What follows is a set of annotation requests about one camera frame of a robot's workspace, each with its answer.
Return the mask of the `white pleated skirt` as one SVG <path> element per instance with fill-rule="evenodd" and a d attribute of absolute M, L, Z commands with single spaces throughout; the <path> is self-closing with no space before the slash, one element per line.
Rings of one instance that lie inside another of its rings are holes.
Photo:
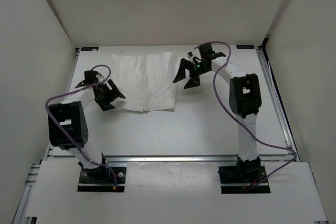
<path fill-rule="evenodd" d="M 111 79 L 125 95 L 113 105 L 135 113 L 175 110 L 178 84 L 173 80 L 180 64 L 175 52 L 112 55 Z"/>

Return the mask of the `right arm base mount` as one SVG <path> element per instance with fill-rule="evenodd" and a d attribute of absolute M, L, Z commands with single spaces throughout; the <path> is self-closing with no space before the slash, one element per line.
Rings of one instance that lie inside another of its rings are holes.
<path fill-rule="evenodd" d="M 237 157 L 236 165 L 218 168 L 221 194 L 269 194 L 271 193 L 265 167 L 257 157 L 242 161 Z"/>

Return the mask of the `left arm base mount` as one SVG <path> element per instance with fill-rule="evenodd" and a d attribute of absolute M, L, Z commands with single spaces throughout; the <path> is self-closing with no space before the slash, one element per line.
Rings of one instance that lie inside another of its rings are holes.
<path fill-rule="evenodd" d="M 126 167 L 111 167 L 116 175 L 114 179 L 111 171 L 105 167 L 95 169 L 84 169 L 81 171 L 78 180 L 78 192 L 104 192 L 123 193 L 127 175 Z"/>

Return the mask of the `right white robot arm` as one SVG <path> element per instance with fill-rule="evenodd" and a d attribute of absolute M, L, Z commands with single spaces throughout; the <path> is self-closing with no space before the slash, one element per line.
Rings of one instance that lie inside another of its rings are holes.
<path fill-rule="evenodd" d="M 213 42 L 196 46 L 187 54 L 187 58 L 180 60 L 174 83 L 186 78 L 189 80 L 184 88 L 194 88 L 201 85 L 200 76 L 213 72 L 213 89 L 217 101 L 225 112 L 238 124 L 238 154 L 241 162 L 252 162 L 259 158 L 256 141 L 256 120 L 261 107 L 261 93 L 259 79 L 256 74 L 247 74 L 230 63 L 232 50 L 228 46 L 228 55 L 215 52 Z M 221 101 L 216 78 L 221 77 L 229 85 L 229 108 Z"/>

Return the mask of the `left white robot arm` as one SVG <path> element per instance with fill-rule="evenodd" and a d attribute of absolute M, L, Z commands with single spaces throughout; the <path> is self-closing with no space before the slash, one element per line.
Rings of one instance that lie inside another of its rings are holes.
<path fill-rule="evenodd" d="M 104 155 L 89 143 L 85 108 L 95 102 L 106 112 L 115 108 L 116 99 L 125 99 L 110 76 L 108 66 L 94 66 L 84 72 L 84 79 L 73 91 L 51 97 L 45 103 L 51 145 L 75 156 L 83 169 L 92 170 L 98 182 L 108 180 L 110 169 Z"/>

